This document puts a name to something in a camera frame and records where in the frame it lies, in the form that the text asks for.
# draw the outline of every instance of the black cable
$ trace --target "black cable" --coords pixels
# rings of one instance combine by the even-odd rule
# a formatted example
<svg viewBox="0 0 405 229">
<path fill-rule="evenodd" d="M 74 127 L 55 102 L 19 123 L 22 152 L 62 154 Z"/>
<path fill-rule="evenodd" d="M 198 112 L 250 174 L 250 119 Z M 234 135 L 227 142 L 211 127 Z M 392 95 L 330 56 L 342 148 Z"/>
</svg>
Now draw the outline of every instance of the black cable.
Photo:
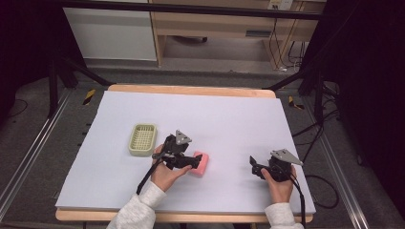
<svg viewBox="0 0 405 229">
<path fill-rule="evenodd" d="M 158 165 L 160 163 L 162 163 L 162 161 L 160 161 L 160 159 L 157 159 L 156 162 L 151 166 L 151 168 L 148 170 L 148 172 L 146 173 L 145 177 L 143 178 L 143 180 L 140 182 L 140 184 L 138 185 L 138 189 L 137 189 L 137 194 L 140 194 L 140 191 L 143 188 L 143 185 L 145 185 L 146 181 L 148 180 L 148 178 L 153 174 L 153 172 L 155 172 L 156 168 L 158 168 Z"/>
<path fill-rule="evenodd" d="M 292 51 L 292 47 L 294 47 L 295 45 L 295 41 L 292 41 L 291 46 L 289 47 L 288 50 L 288 61 L 292 64 L 293 62 L 291 61 L 291 57 L 296 57 L 296 56 L 291 56 L 291 51 Z"/>
<path fill-rule="evenodd" d="M 294 67 L 294 66 L 289 66 L 289 65 L 285 64 L 284 61 L 283 61 L 283 58 L 282 58 L 281 52 L 280 52 L 280 45 L 279 45 L 278 39 L 277 39 L 276 26 L 277 26 L 277 18 L 274 18 L 274 26 L 273 26 L 273 33 L 272 33 L 272 34 L 274 34 L 274 38 L 276 38 L 277 50 L 278 50 L 278 53 L 279 53 L 279 56 L 280 56 L 280 57 L 279 57 L 279 60 L 281 61 L 281 63 L 282 63 L 286 68 Z"/>
<path fill-rule="evenodd" d="M 339 204 L 340 197 L 339 197 L 339 193 L 338 193 L 337 190 L 334 188 L 333 184 L 330 183 L 329 181 L 327 181 L 327 180 L 326 180 L 325 178 L 323 178 L 323 177 L 319 177 L 319 176 L 317 176 L 317 175 L 306 175 L 306 179 L 311 178 L 311 177 L 312 177 L 312 178 L 318 178 L 318 179 L 320 179 L 320 180 L 326 182 L 326 183 L 331 187 L 331 189 L 333 190 L 333 192 L 334 192 L 335 195 L 336 195 L 336 201 L 334 202 L 333 205 L 328 206 L 328 205 L 320 204 L 320 203 L 318 203 L 318 202 L 314 202 L 314 204 L 316 204 L 316 205 L 319 206 L 319 207 L 326 208 L 326 209 L 333 209 L 333 208 L 335 208 L 335 207 L 337 206 L 337 204 Z"/>
<path fill-rule="evenodd" d="M 303 225 L 304 228 L 307 227 L 306 219 L 305 219 L 305 198 L 303 193 L 301 192 L 301 186 L 300 183 L 298 182 L 297 177 L 295 175 L 291 174 L 289 176 L 289 180 L 291 180 L 292 184 L 294 184 L 295 188 L 297 188 L 298 193 L 300 194 L 300 201 L 301 201 L 301 224 Z"/>
<path fill-rule="evenodd" d="M 336 102 L 336 99 L 335 99 L 335 98 L 328 98 L 328 99 L 322 104 L 322 107 L 325 107 L 325 105 L 327 105 L 327 104 L 330 103 L 330 102 L 335 103 L 335 102 Z"/>
<path fill-rule="evenodd" d="M 275 57 L 274 57 L 273 51 L 271 50 L 271 37 L 272 37 L 272 36 L 273 36 L 273 33 L 271 34 L 270 40 L 268 41 L 268 49 L 270 50 L 271 57 L 273 58 L 274 64 L 276 65 L 276 69 L 279 69 L 279 67 L 278 67 L 278 65 L 277 65 L 277 62 L 276 62 L 276 59 L 275 59 Z"/>
<path fill-rule="evenodd" d="M 303 158 L 303 160 L 302 160 L 303 163 L 305 163 L 305 161 L 306 161 L 306 159 L 307 159 L 307 157 L 308 157 L 308 155 L 309 155 L 310 150 L 312 149 L 313 145 L 315 144 L 316 139 L 318 139 L 318 138 L 322 135 L 323 129 L 324 129 L 324 127 L 322 126 L 322 127 L 320 127 L 320 128 L 318 129 L 318 131 L 316 132 L 315 138 L 313 139 L 313 141 L 312 141 L 311 144 L 309 145 L 309 147 L 308 147 L 308 149 L 307 149 L 307 152 L 306 152 L 305 155 L 304 155 L 304 158 Z"/>
<path fill-rule="evenodd" d="M 336 109 L 336 110 L 331 111 L 330 113 L 325 114 L 323 120 L 326 120 L 327 117 L 329 117 L 330 115 L 333 115 L 334 113 L 337 113 L 337 112 L 338 112 L 338 110 Z M 304 130 L 302 130 L 302 131 L 300 131 L 300 132 L 298 132 L 298 133 L 296 133 L 296 134 L 293 134 L 292 137 L 296 137 L 296 136 L 298 136 L 298 135 L 301 135 L 301 134 L 303 134 L 303 133 L 309 131 L 309 130 L 312 129 L 313 127 L 319 125 L 319 124 L 320 124 L 320 122 L 317 121 L 317 122 L 311 124 L 310 126 L 308 126 L 307 128 L 305 128 Z"/>
<path fill-rule="evenodd" d="M 297 177 L 293 174 L 293 173 L 289 173 L 287 174 L 286 171 L 284 171 L 283 168 L 280 167 L 280 165 L 278 164 L 274 164 L 275 166 L 278 167 L 278 169 L 286 176 L 289 178 L 289 180 L 291 180 L 292 184 L 295 186 L 295 188 L 297 188 L 298 193 L 300 194 L 300 201 L 301 201 L 301 224 L 304 226 L 304 228 L 306 228 L 306 219 L 305 219 L 305 198 L 303 193 L 301 192 L 301 186 L 300 186 L 300 182 L 298 182 Z"/>
<path fill-rule="evenodd" d="M 319 135 L 317 138 L 315 138 L 315 141 L 318 140 L 321 137 L 321 135 Z M 295 146 L 309 145 L 311 143 L 312 143 L 312 141 L 306 142 L 306 143 L 297 143 L 297 144 L 295 144 Z"/>
<path fill-rule="evenodd" d="M 27 102 L 26 100 L 17 98 L 17 99 L 15 99 L 15 101 L 22 101 L 22 102 L 25 104 L 25 106 L 24 106 L 23 110 L 17 112 L 16 114 L 8 115 L 7 118 L 20 115 L 20 114 L 23 113 L 23 112 L 27 109 L 27 107 L 28 107 L 28 102 Z"/>
</svg>

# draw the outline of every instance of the gray floor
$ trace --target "gray floor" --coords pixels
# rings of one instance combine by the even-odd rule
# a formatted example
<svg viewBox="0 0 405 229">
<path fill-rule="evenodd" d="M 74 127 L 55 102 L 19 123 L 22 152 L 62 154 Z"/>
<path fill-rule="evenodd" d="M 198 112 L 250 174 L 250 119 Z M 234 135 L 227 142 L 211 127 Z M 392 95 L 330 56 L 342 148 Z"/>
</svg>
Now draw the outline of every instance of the gray floor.
<svg viewBox="0 0 405 229">
<path fill-rule="evenodd" d="M 268 63 L 263 44 L 256 40 L 208 38 L 207 43 L 198 39 L 170 37 L 165 51 L 163 66 L 136 66 L 138 71 L 94 69 L 99 75 L 116 82 L 138 84 L 171 84 L 220 87 L 262 88 L 274 84 L 294 72 L 274 71 Z M 80 223 L 60 222 L 54 217 L 55 192 L 63 185 L 64 177 L 75 160 L 75 154 L 84 140 L 89 124 L 96 115 L 104 87 L 86 77 L 78 76 L 80 84 L 71 91 L 71 98 L 63 115 L 47 139 L 35 163 L 22 183 L 6 215 L 4 227 L 17 228 L 80 228 Z M 312 123 L 309 107 L 305 110 L 290 107 L 288 96 L 296 95 L 299 82 L 277 92 L 282 100 L 292 133 Z M 25 153 L 35 139 L 48 112 L 47 80 L 41 79 L 22 87 L 16 97 L 27 101 L 27 109 L 9 118 L 0 129 L 0 190 L 7 187 L 13 172 L 17 170 Z M 96 89 L 95 97 L 88 106 L 81 105 L 85 94 Z M 25 104 L 17 100 L 11 114 L 16 114 Z M 326 104 L 325 114 L 333 111 L 333 102 Z M 312 141 L 315 131 L 294 138 L 296 144 Z M 405 228 L 404 220 L 395 210 L 380 186 L 373 171 L 356 163 L 355 149 L 342 123 L 336 116 L 325 123 L 324 135 L 337 157 L 355 199 L 358 201 L 370 228 Z M 297 145 L 300 157 L 309 145 Z M 334 176 L 325 158 L 325 150 L 319 140 L 310 151 L 304 166 L 306 175 L 316 175 L 330 181 L 336 187 Z M 319 179 L 308 178 L 309 188 L 319 204 L 331 205 L 335 195 L 330 186 Z M 333 209 L 317 206 L 317 213 L 309 228 L 354 228 L 347 210 L 348 204 L 340 200 Z M 89 223 L 88 228 L 103 228 L 105 223 Z"/>
</svg>

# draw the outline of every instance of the white paper sheet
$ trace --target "white paper sheet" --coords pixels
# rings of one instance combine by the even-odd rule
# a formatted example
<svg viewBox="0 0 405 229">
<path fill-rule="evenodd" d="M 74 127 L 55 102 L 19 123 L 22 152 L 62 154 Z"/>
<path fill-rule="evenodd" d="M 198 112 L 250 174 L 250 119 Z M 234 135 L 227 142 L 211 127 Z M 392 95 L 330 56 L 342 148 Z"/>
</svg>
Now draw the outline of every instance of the white paper sheet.
<svg viewBox="0 0 405 229">
<path fill-rule="evenodd" d="M 263 213 L 270 196 L 266 182 L 251 174 L 249 156 L 265 165 L 272 150 L 297 156 L 279 99 L 105 92 L 56 207 L 125 205 L 152 163 L 128 150 L 137 123 L 156 124 L 157 146 L 181 130 L 193 139 L 187 156 L 195 151 L 210 156 L 203 177 L 179 178 L 157 211 Z M 315 213 L 302 168 L 295 168 L 306 212 Z M 294 213 L 301 212 L 295 189 L 290 203 Z"/>
</svg>

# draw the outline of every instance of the pink sponge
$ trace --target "pink sponge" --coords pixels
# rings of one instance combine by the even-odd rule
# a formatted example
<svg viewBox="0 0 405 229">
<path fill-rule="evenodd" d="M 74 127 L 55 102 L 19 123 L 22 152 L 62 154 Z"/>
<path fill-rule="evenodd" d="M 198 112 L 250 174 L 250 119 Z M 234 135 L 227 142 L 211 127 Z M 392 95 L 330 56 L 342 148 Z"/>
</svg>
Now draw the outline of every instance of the pink sponge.
<svg viewBox="0 0 405 229">
<path fill-rule="evenodd" d="M 200 161 L 199 167 L 197 169 L 190 170 L 190 173 L 193 173 L 198 176 L 202 176 L 205 172 L 206 164 L 208 163 L 209 156 L 208 154 L 196 151 L 193 156 L 202 155 L 202 160 Z"/>
</svg>

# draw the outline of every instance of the small basket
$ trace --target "small basket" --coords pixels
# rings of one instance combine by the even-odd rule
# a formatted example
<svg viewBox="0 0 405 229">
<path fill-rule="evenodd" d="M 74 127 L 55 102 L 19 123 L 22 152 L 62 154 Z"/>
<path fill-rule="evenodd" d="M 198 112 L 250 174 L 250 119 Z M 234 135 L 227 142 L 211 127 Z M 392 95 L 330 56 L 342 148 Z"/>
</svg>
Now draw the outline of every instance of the small basket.
<svg viewBox="0 0 405 229">
<path fill-rule="evenodd" d="M 150 156 L 155 149 L 157 130 L 153 124 L 140 123 L 134 127 L 129 142 L 133 156 Z"/>
</svg>

